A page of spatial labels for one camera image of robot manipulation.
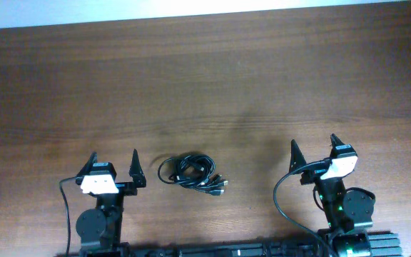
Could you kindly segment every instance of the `bundle of black cable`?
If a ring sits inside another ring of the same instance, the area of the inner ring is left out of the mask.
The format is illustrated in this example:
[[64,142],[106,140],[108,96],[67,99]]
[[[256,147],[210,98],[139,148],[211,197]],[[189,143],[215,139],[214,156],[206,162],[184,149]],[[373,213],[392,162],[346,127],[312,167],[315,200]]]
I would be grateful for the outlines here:
[[[173,161],[172,174],[168,181],[161,178],[161,168],[164,164]],[[221,196],[225,190],[223,186],[228,185],[228,181],[222,180],[221,175],[210,178],[215,171],[215,162],[205,154],[192,154],[184,157],[169,158],[158,168],[159,179],[170,185],[181,185],[184,188],[194,189],[212,196]]]

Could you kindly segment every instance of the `wire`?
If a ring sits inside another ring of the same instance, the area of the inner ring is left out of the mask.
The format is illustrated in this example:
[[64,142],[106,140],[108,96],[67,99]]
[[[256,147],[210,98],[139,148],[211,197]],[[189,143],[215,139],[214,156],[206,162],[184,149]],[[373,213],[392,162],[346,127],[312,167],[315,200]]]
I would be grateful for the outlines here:
[[309,164],[307,164],[307,165],[305,165],[305,166],[302,166],[302,167],[300,167],[300,168],[297,168],[297,169],[295,169],[294,171],[291,171],[291,172],[287,173],[286,175],[284,175],[284,176],[277,182],[277,184],[276,184],[275,187],[274,187],[274,192],[273,192],[274,204],[275,204],[275,207],[277,208],[278,212],[279,212],[283,217],[285,217],[289,222],[291,222],[291,223],[294,224],[295,226],[297,226],[297,227],[303,229],[304,231],[308,232],[309,234],[311,234],[316,240],[318,240],[321,244],[324,245],[324,247],[326,247],[326,248],[328,249],[329,254],[333,255],[334,257],[338,257],[338,255],[336,254],[336,252],[334,252],[334,250],[330,247],[330,245],[329,245],[328,243],[326,243],[316,232],[310,230],[309,228],[301,225],[300,223],[294,221],[292,218],[288,217],[288,216],[282,211],[282,208],[278,205],[278,201],[277,201],[277,190],[278,190],[278,187],[280,186],[280,184],[281,184],[287,177],[289,177],[290,175],[293,175],[293,174],[299,172],[301,169],[307,169],[307,168],[309,168],[310,166],[314,166],[315,164],[318,164],[318,163],[320,163],[320,161],[316,161],[316,162],[309,163]]
[[[161,177],[161,168],[168,162],[174,162],[172,174],[165,180]],[[189,168],[194,168],[193,175],[186,175]],[[221,180],[221,175],[210,177],[215,171],[215,162],[205,154],[193,154],[185,157],[172,157],[163,161],[158,168],[159,179],[169,185],[180,185],[184,188],[194,189],[213,196],[220,196],[224,193],[222,186],[228,185],[228,181]]]
[[59,183],[60,192],[61,192],[61,195],[63,195],[64,205],[65,205],[65,207],[66,207],[66,221],[67,221],[67,224],[68,224],[68,245],[67,245],[67,247],[66,247],[66,255],[65,255],[65,257],[68,257],[68,256],[69,256],[69,246],[71,245],[71,221],[70,221],[70,219],[69,219],[69,206],[68,206],[68,201],[66,200],[66,195],[64,194],[64,191],[63,191],[63,183],[64,183],[64,182],[67,182],[67,181],[70,181],[70,180],[74,180],[74,179],[76,179],[76,178],[77,178],[77,177],[65,178],[65,179],[61,180],[60,183]]
[[321,211],[325,211],[325,210],[323,209],[323,207],[321,207],[320,204],[319,204],[318,201],[317,201],[316,191],[317,191],[317,186],[314,186],[314,187],[313,187],[313,200],[315,200],[315,204],[317,205],[318,208],[320,208]]

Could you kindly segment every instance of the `wooden tabletop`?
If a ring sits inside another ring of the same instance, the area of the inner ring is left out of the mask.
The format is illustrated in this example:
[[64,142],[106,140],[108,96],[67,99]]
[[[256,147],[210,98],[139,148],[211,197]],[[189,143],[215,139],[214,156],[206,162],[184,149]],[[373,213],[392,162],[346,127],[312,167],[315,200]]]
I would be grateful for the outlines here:
[[[0,30],[0,256],[66,249],[58,189],[92,151],[128,181],[137,148],[147,188],[125,199],[133,245],[244,241],[299,230],[275,209],[290,140],[307,161],[331,133],[359,155],[344,179],[377,196],[371,231],[411,255],[411,3],[259,11]],[[201,151],[229,180],[219,197],[161,183],[170,155]],[[288,215],[324,214],[299,176]],[[94,198],[65,186],[75,221]]]

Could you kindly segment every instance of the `wood grain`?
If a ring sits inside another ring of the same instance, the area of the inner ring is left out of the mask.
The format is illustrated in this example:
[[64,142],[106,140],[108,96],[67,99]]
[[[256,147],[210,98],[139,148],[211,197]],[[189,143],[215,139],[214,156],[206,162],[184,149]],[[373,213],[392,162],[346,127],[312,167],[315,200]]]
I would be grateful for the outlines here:
[[[411,254],[411,3],[0,30],[0,256],[66,247],[61,178],[92,151],[126,181],[137,148],[148,187],[127,198],[134,245],[287,236],[272,202],[290,140],[308,161],[336,133],[358,152],[346,186],[377,195],[374,231]],[[162,158],[202,151],[230,181],[211,197],[162,184]],[[327,226],[311,187],[280,188],[288,215]],[[67,185],[73,228],[94,205]],[[72,231],[72,250],[79,237]]]

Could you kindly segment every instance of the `white wall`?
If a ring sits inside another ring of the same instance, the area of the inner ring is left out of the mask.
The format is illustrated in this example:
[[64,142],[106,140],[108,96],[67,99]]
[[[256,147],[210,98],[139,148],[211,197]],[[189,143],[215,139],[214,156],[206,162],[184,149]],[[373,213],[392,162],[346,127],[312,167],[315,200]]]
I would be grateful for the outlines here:
[[0,28],[386,1],[394,0],[0,0]]

